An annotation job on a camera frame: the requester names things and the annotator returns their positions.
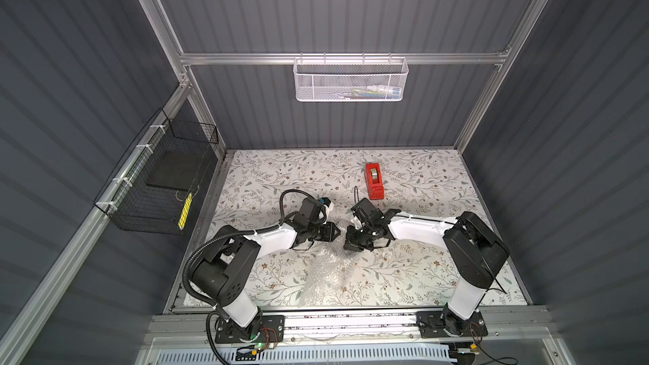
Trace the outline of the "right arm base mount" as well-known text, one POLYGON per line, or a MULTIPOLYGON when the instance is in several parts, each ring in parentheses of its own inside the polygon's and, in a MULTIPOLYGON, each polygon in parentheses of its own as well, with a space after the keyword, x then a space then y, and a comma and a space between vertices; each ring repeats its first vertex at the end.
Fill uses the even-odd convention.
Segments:
POLYGON ((422 338, 471 338, 488 335, 488 328, 478 310, 474 311, 469 319, 462 319, 447 308, 418 311, 416 324, 422 338))

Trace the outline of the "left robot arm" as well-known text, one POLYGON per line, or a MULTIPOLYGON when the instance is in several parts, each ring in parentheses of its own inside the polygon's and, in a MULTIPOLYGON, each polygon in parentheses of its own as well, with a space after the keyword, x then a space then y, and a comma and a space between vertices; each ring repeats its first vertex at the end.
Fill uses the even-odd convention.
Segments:
POLYGON ((248 231, 223 226, 187 258, 184 290, 244 334, 257 333, 262 311, 244 291, 255 262, 304 243, 335 241, 341 230, 328 219, 332 208, 330 199, 305 194, 300 209, 282 212, 276 225, 248 231))

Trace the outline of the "clear bubble wrap sheet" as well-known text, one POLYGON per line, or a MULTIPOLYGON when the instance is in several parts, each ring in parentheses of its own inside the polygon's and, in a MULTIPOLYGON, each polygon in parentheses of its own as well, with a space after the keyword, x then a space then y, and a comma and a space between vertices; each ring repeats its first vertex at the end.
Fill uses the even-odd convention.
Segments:
POLYGON ((317 253, 302 290, 304 307, 345 306, 345 292, 354 254, 344 249, 323 249, 317 253))

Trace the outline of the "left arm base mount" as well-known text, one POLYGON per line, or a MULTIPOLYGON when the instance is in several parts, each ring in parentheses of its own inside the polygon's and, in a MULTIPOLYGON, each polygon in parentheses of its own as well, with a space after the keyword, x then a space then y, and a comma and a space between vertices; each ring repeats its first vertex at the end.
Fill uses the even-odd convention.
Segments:
POLYGON ((277 343, 284 338, 286 318, 282 315, 258 314, 248 326, 240 326, 233 320, 218 319, 214 325, 217 344, 277 343))

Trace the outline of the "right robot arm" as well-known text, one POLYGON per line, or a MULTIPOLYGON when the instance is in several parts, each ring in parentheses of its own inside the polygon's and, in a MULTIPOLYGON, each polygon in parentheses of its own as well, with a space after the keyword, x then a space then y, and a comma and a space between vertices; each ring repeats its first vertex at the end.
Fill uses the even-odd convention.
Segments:
POLYGON ((351 213, 346 250, 374 251, 378 248, 375 243, 385 239, 388 243, 425 243, 450 254, 460 280, 444 307, 444 319, 448 322, 465 324, 471 319, 510 257, 502 239, 471 211, 451 218, 417 216, 399 209, 383 212, 364 198, 353 205, 351 213))

